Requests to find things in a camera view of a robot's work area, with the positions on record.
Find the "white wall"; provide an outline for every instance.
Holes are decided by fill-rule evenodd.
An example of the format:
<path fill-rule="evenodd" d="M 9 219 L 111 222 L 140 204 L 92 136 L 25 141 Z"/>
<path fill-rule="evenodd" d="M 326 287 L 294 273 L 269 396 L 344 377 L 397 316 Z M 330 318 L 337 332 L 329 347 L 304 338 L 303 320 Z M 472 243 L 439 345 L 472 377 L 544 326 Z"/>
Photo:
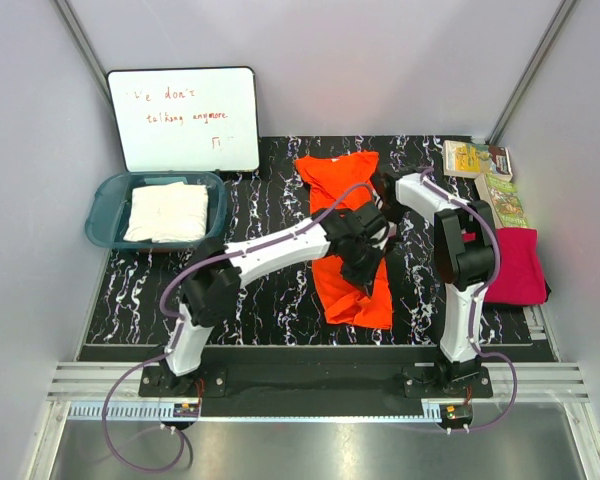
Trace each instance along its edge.
<path fill-rule="evenodd" d="M 561 353 L 600 423 L 600 0 L 580 2 L 501 143 L 540 231 Z"/>
<path fill-rule="evenodd" d="M 249 65 L 262 135 L 490 133 L 559 0 L 71 0 L 107 70 Z"/>
<path fill-rule="evenodd" d="M 121 171 L 106 102 L 47 0 L 0 0 L 0 479 L 19 478 L 103 262 L 83 234 Z"/>

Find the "metal floor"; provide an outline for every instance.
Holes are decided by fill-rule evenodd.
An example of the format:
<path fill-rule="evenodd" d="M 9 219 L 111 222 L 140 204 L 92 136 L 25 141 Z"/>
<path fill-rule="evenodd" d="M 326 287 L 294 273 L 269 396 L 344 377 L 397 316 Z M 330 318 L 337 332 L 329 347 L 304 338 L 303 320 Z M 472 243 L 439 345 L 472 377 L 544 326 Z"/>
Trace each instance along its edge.
<path fill-rule="evenodd" d="M 474 424 L 497 413 L 475 405 Z M 128 442 L 146 422 L 110 422 L 116 445 L 130 461 L 159 467 L 179 448 L 164 432 Z M 427 433 L 408 429 L 425 429 Z M 213 423 L 186 433 L 195 458 L 161 479 L 204 480 L 535 480 L 584 479 L 564 410 L 557 404 L 518 404 L 502 423 L 482 433 L 447 437 L 433 425 Z M 108 453 L 99 422 L 69 421 L 60 444 L 53 480 L 135 479 L 135 473 Z"/>

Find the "box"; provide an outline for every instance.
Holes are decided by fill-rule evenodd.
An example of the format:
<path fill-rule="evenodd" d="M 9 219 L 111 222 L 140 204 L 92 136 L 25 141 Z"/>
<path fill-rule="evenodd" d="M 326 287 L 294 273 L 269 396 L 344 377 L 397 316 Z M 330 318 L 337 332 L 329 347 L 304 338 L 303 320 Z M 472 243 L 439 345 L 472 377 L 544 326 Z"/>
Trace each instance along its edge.
<path fill-rule="evenodd" d="M 259 164 L 255 75 L 248 67 L 118 70 L 107 76 L 127 172 L 97 190 L 89 240 L 120 250 L 170 251 L 193 242 L 127 242 L 132 192 L 146 185 L 206 185 L 207 233 L 221 234 L 227 192 L 211 171 Z"/>
<path fill-rule="evenodd" d="M 146 185 L 168 185 L 185 182 L 188 185 L 206 185 L 209 195 L 207 234 L 204 238 L 222 232 L 227 213 L 227 192 L 217 175 L 209 172 L 127 172 L 106 180 L 96 191 L 91 213 L 85 223 L 85 233 L 99 247 L 119 250 L 182 249 L 198 245 L 195 242 L 153 243 L 126 242 L 124 234 L 131 215 L 131 192 Z"/>

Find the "book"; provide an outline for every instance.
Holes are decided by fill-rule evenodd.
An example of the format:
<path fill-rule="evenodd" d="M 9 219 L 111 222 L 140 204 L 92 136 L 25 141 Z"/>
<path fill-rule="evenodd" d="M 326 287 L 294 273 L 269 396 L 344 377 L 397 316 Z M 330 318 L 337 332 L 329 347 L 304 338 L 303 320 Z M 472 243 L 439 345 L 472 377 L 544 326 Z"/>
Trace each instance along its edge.
<path fill-rule="evenodd" d="M 487 173 L 476 178 L 476 187 L 480 199 L 491 205 L 496 228 L 529 228 L 518 198 L 518 190 L 513 183 Z"/>
<path fill-rule="evenodd" d="M 445 175 L 478 178 L 491 173 L 507 182 L 513 178 L 509 151 L 504 147 L 445 140 L 442 154 Z"/>

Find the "orange shirt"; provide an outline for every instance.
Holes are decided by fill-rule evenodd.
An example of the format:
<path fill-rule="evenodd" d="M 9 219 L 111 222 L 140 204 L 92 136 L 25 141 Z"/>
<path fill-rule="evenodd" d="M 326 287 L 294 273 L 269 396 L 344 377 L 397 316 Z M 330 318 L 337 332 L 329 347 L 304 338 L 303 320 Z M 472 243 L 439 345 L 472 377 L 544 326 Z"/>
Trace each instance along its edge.
<path fill-rule="evenodd" d="M 303 157 L 296 160 L 296 169 L 302 179 L 311 185 L 309 203 L 311 213 L 328 208 L 355 183 L 370 179 L 378 165 L 377 152 L 343 155 L 337 159 Z M 351 192 L 339 208 L 355 210 L 372 200 L 369 192 L 358 188 Z M 373 294 L 363 292 L 340 275 L 342 260 L 329 256 L 312 264 L 313 279 L 327 323 L 348 323 L 368 328 L 391 328 L 393 308 L 387 279 L 387 265 L 382 259 L 373 286 Z"/>

